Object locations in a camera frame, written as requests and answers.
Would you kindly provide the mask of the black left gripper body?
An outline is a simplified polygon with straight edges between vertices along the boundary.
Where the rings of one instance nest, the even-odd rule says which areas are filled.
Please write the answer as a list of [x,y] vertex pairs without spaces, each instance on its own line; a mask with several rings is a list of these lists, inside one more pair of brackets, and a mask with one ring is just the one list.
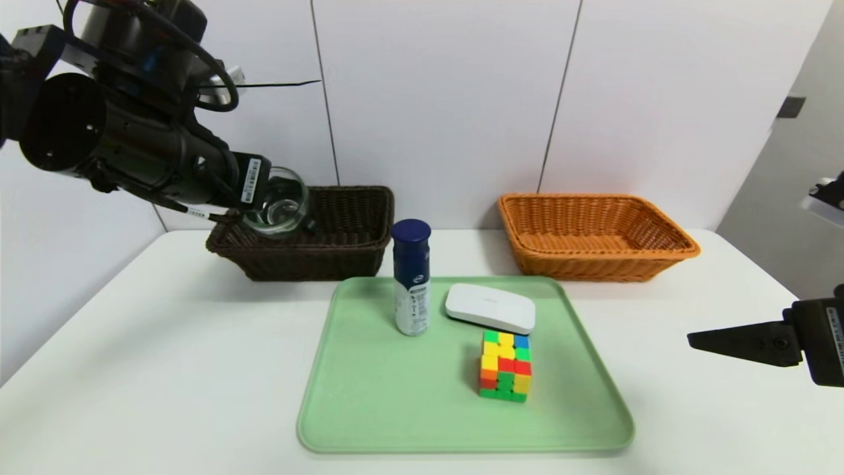
[[214,135],[180,132],[180,201],[255,210],[264,198],[271,168],[259,154],[237,152]]

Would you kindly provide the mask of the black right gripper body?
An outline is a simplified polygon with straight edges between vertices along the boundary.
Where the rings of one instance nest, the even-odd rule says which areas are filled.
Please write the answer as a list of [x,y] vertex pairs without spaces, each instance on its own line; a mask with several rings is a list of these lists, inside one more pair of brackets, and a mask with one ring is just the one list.
[[794,301],[791,319],[810,376],[819,386],[843,387],[842,299]]

